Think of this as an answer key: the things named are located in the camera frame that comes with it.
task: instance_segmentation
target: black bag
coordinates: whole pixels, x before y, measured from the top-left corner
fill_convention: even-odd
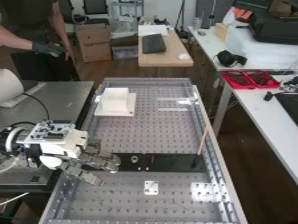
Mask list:
[[[251,19],[255,39],[260,42],[298,44],[298,20],[273,17],[269,12],[255,13]]]

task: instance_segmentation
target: cardboard box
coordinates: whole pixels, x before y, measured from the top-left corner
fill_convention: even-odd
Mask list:
[[[104,24],[76,27],[84,62],[112,60],[111,32]]]
[[[216,35],[225,41],[228,34],[228,26],[225,26],[223,23],[216,23],[215,32]]]

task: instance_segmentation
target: black glove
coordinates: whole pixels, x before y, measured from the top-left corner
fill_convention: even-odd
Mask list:
[[[59,57],[59,55],[67,51],[60,45],[45,42],[34,42],[33,50],[37,53],[51,54],[55,57]]]

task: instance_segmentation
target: metal breadboard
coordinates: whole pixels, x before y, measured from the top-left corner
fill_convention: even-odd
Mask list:
[[[103,149],[116,153],[195,154],[199,140],[187,88],[131,87],[130,91],[138,94],[135,117],[94,120],[90,133],[103,140]]]
[[[96,174],[102,176],[106,184],[99,189],[80,183],[67,219],[130,222],[221,221],[217,202],[208,201],[207,196],[199,201],[192,199],[192,183],[207,183],[207,174],[146,172]],[[159,195],[144,194],[144,183],[148,180],[159,182]]]

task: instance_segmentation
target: gray table surface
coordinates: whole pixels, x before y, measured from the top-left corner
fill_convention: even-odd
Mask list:
[[[76,122],[86,101],[88,99],[94,82],[50,82],[34,94],[46,104],[51,119],[72,120]],[[47,117],[45,108],[31,98],[27,98],[14,108],[0,108],[0,130],[15,122],[31,121],[42,122]],[[0,191],[5,191],[10,186],[47,186],[51,180],[52,171],[41,167],[39,169],[29,168],[26,160],[19,162],[19,165],[0,176]],[[41,176],[38,183],[31,180],[35,176]]]
[[[50,82],[34,94],[50,110],[51,119],[76,122],[94,82]],[[15,122],[42,122],[47,118],[45,108],[34,99],[27,98],[14,108],[0,108],[0,129]]]

